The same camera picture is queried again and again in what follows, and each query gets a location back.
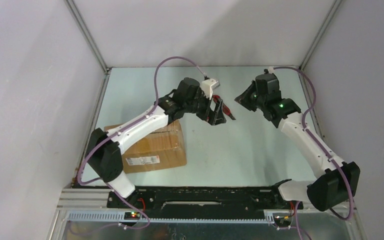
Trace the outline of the red black utility knife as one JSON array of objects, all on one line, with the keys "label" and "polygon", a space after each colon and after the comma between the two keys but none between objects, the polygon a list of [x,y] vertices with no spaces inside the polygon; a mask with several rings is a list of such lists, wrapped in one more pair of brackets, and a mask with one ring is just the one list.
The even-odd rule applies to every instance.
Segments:
[{"label": "red black utility knife", "polygon": [[224,101],[217,95],[216,97],[213,98],[213,101],[215,103],[221,104],[222,112],[227,115],[231,120],[236,121],[237,119],[235,116],[232,114],[230,108],[224,103]]}]

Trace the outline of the brown cardboard express box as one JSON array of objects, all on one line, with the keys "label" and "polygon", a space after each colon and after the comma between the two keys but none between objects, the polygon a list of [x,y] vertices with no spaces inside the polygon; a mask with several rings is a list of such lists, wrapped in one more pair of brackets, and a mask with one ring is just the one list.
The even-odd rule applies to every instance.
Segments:
[{"label": "brown cardboard express box", "polygon": [[121,154],[115,164],[127,174],[185,166],[186,147],[180,121],[148,134]]}]

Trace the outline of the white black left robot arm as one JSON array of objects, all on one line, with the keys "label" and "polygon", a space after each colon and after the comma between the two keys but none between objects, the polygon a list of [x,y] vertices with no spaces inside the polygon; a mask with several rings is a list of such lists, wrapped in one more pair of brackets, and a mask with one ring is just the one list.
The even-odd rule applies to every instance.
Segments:
[{"label": "white black left robot arm", "polygon": [[218,80],[206,77],[202,82],[186,77],[170,93],[157,96],[154,104],[134,119],[104,131],[92,131],[86,156],[81,163],[89,165],[113,192],[125,208],[133,208],[138,202],[135,185],[124,171],[122,155],[148,134],[168,126],[185,114],[194,114],[202,121],[216,126],[226,123],[223,101],[211,108]]}]

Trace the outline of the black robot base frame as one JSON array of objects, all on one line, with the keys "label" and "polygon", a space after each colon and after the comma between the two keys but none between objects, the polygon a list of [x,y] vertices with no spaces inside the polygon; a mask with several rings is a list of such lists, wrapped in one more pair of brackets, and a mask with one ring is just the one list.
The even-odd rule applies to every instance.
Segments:
[{"label": "black robot base frame", "polygon": [[285,200],[281,183],[248,187],[139,186],[122,200],[114,191],[103,195],[103,206],[77,214],[76,218],[119,226],[145,228],[169,224],[268,224],[287,228],[310,219],[334,219],[334,215]]}]

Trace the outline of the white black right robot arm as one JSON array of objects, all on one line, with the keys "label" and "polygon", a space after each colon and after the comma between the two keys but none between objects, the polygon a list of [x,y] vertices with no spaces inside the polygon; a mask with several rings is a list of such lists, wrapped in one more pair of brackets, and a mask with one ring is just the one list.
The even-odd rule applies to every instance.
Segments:
[{"label": "white black right robot arm", "polygon": [[291,201],[311,203],[317,210],[332,210],[355,196],[361,169],[346,163],[315,134],[304,121],[304,114],[291,98],[283,98],[274,73],[255,77],[235,101],[249,111],[260,110],[266,120],[287,136],[309,164],[316,180],[281,183],[271,194],[271,204],[284,209]]}]

